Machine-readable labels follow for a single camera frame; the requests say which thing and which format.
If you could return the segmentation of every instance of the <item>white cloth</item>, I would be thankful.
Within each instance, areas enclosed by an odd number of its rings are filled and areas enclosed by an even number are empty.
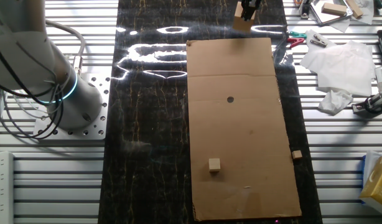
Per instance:
[[[373,20],[373,0],[354,0],[357,5],[360,7],[361,11],[363,11],[363,15],[356,19],[354,16],[352,16],[352,19],[372,25]]]
[[[308,30],[306,35],[309,52],[305,55],[300,64],[317,73],[319,83],[317,89],[327,92],[324,100],[319,104],[319,110],[332,115],[343,110],[353,101],[350,90],[355,90],[353,85],[356,85],[355,82],[357,80],[362,80],[361,83],[357,82],[357,86],[363,86],[364,88],[362,90],[364,91],[359,89],[356,91],[371,95],[371,79],[375,77],[372,48],[356,42],[349,42],[347,45],[337,46],[312,30]],[[310,43],[310,40],[314,39],[314,35],[317,35],[322,41],[326,42],[327,47],[322,48]],[[350,58],[342,56],[342,54],[349,55]],[[356,62],[365,61],[361,66],[365,67],[367,72],[359,71],[356,73],[355,70],[358,70],[360,66],[354,68],[354,60],[356,60]],[[356,75],[360,72],[362,73],[362,78],[356,78],[360,77],[360,75]]]
[[[324,100],[320,102],[318,109],[324,113],[335,115],[352,101],[353,97],[347,91],[332,88],[327,93]]]
[[[346,32],[348,26],[350,25],[350,19],[344,19],[329,25],[335,28],[336,30],[339,30],[340,32]]]
[[[354,16],[352,16],[352,19],[372,25],[373,14],[374,14],[373,0],[355,0],[355,2],[363,11],[363,15],[359,19],[356,19]],[[339,0],[334,0],[333,3],[341,4]],[[344,19],[338,22],[334,22],[333,24],[330,24],[331,27],[341,32],[346,32],[349,25],[350,25],[350,19]]]
[[[370,96],[371,79],[375,77],[371,52],[365,44],[353,41],[345,45],[330,44],[319,50],[315,47],[309,49],[300,64],[317,73],[319,87],[338,88],[353,95]]]

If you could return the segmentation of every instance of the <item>white cable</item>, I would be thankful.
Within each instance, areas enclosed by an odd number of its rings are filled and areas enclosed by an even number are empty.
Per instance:
[[[65,26],[65,25],[62,25],[62,24],[59,24],[57,22],[53,22],[53,21],[50,21],[50,20],[47,20],[47,19],[46,19],[46,24],[50,25],[50,26],[53,26],[55,28],[67,31],[67,32],[75,35],[76,37],[78,37],[78,39],[80,40],[80,49],[79,49],[79,52],[78,52],[78,56],[82,56],[83,52],[85,51],[86,41],[85,41],[85,38],[83,38],[83,36],[78,31],[72,29],[69,26]]]
[[[48,116],[36,116],[36,115],[33,115],[31,114],[30,112],[28,112],[23,106],[22,106],[22,103],[17,99],[17,96],[16,95],[13,95],[15,101],[17,102],[18,106],[21,108],[21,110],[23,112],[25,112],[26,114],[28,114],[29,116],[33,117],[33,118],[37,118],[37,119],[45,119],[45,118],[48,118]]]

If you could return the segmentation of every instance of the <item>wooden block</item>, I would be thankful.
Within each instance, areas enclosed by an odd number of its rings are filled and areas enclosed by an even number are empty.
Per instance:
[[[350,8],[352,9],[354,17],[359,18],[364,14],[363,11],[360,9],[360,7],[358,7],[357,3],[354,0],[346,0],[346,2],[348,4],[348,6],[350,6]]]
[[[293,159],[301,159],[301,158],[303,158],[302,151],[294,151],[294,152],[292,152],[292,157],[293,157]]]
[[[342,6],[342,5],[338,5],[338,4],[332,4],[332,3],[326,2],[322,6],[322,12],[323,13],[331,14],[334,16],[344,16],[346,14],[346,11],[347,11],[346,6]]]
[[[220,159],[209,159],[209,172],[220,171]]]
[[[244,21],[241,18],[242,10],[243,10],[242,3],[238,2],[235,9],[233,28],[236,30],[244,31],[244,32],[251,32],[251,28],[253,26],[254,16],[256,15],[256,12],[254,12],[250,21]]]

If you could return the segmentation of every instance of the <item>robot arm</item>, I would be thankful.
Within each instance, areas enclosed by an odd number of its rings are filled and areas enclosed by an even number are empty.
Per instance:
[[[58,127],[76,130],[99,115],[102,97],[95,86],[79,76],[84,44],[71,66],[47,37],[44,11],[44,0],[0,0],[0,87],[15,95],[18,93],[13,90],[25,90],[26,96],[47,107]],[[48,23],[77,33],[69,27]],[[61,96],[58,105],[65,105],[63,112],[54,100],[58,95]],[[60,121],[53,119],[61,114]]]
[[[242,19],[250,21],[254,12],[259,9],[260,2],[261,0],[242,0]]]

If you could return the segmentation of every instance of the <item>black cable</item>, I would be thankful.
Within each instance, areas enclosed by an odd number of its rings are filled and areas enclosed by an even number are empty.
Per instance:
[[[40,136],[40,135],[42,135],[42,134],[44,134],[44,133],[46,133],[47,130],[53,125],[53,123],[54,123],[54,121],[55,121],[55,119],[56,119],[56,117],[57,117],[57,113],[58,113],[58,111],[56,111],[56,112],[54,113],[54,116],[53,116],[53,118],[52,118],[52,121],[50,122],[50,124],[49,124],[44,130],[42,130],[40,133],[38,133],[38,134],[36,134],[36,135],[34,135],[34,136],[30,136],[30,135],[26,134],[26,133],[25,133],[20,127],[18,127],[18,125],[15,123],[15,121],[14,121],[13,118],[11,117],[11,114],[10,114],[9,109],[8,109],[8,107],[7,107],[7,101],[6,101],[5,97],[4,97],[4,94],[3,94],[3,93],[0,93],[0,100],[1,100],[2,97],[3,97],[4,105],[5,105],[5,107],[6,107],[5,110],[6,110],[6,113],[7,113],[8,117],[9,117],[10,121],[13,123],[13,125],[14,125],[14,126],[15,126],[15,127],[16,127],[16,128],[23,134],[23,135],[24,135],[24,136],[20,136],[20,135],[18,135],[18,134],[13,133],[12,131],[10,131],[10,129],[7,127],[7,125],[6,125],[5,122],[3,121],[3,118],[2,118],[2,116],[1,116],[1,112],[0,112],[0,120],[1,120],[1,123],[2,123],[2,125],[4,126],[4,128],[6,129],[6,131],[7,131],[8,133],[10,133],[11,135],[13,135],[13,136],[15,136],[15,137],[17,137],[17,138],[27,138],[27,139],[36,139],[36,140],[42,140],[42,139],[48,138],[49,136],[51,136],[51,135],[57,130],[59,124],[61,123],[62,116],[63,116],[63,102],[62,102],[62,100],[60,100],[60,98],[62,98],[62,93],[60,93],[60,96],[57,96],[57,95],[56,95],[56,97],[55,97],[56,106],[61,106],[61,114],[60,114],[60,117],[58,118],[57,124],[55,125],[55,127],[53,128],[53,130],[52,130],[48,135],[46,135],[46,136],[44,136],[44,137],[42,137],[42,138],[37,138],[37,137]]]
[[[0,97],[3,97],[3,101],[4,101],[4,104],[5,104],[5,110],[6,110],[6,113],[7,113],[7,115],[8,115],[8,117],[9,117],[9,119],[10,119],[10,121],[13,123],[13,125],[22,133],[22,134],[24,134],[25,136],[20,136],[20,135],[18,135],[18,134],[15,134],[15,133],[13,133],[12,131],[10,131],[9,129],[8,129],[8,127],[6,126],[6,124],[5,124],[5,122],[2,120],[2,118],[1,118],[1,114],[0,114],[0,119],[1,119],[1,123],[2,123],[2,125],[4,126],[4,128],[6,129],[6,131],[7,132],[9,132],[10,134],[12,134],[13,136],[15,136],[15,137],[17,137],[17,138],[27,138],[27,139],[44,139],[44,138],[36,138],[37,136],[40,136],[40,135],[42,135],[42,134],[44,134],[44,133],[46,133],[46,131],[52,126],[52,124],[53,124],[53,121],[55,120],[55,118],[57,117],[57,114],[55,114],[54,115],[54,117],[53,117],[53,119],[52,119],[52,122],[50,122],[50,124],[47,126],[47,128],[46,129],[44,129],[43,131],[41,131],[40,133],[38,133],[38,134],[36,134],[35,136],[30,136],[30,135],[28,135],[28,134],[26,134],[20,127],[18,127],[18,125],[14,122],[14,120],[12,119],[12,117],[11,117],[11,114],[10,114],[10,112],[9,112],[9,109],[8,109],[8,107],[7,107],[7,102],[6,102],[6,99],[5,99],[5,97],[4,97],[4,94],[2,94]]]
[[[8,88],[6,88],[6,87],[4,87],[2,85],[0,85],[0,89],[4,90],[4,91],[6,91],[6,92],[8,92],[10,94],[16,95],[16,96],[30,98],[29,95],[25,95],[25,94],[14,92],[14,91],[9,90]],[[34,96],[44,96],[44,95],[48,94],[50,91],[52,91],[53,89],[54,89],[54,86],[52,86],[49,90],[46,90],[43,93],[35,94]]]
[[[10,75],[13,77],[13,79],[15,79],[15,81],[17,82],[17,84],[35,101],[37,102],[38,104],[40,105],[44,105],[44,106],[48,106],[48,105],[51,105],[51,102],[49,103],[44,103],[42,101],[40,101],[38,98],[35,97],[35,95],[33,95],[28,89],[27,87],[21,82],[21,80],[18,78],[17,74],[15,73],[15,71],[11,68],[11,66],[9,65],[9,63],[7,62],[7,60],[4,58],[3,54],[1,53],[0,51],[0,61],[3,63],[3,65],[5,66],[5,68],[8,70],[8,72],[10,73]]]

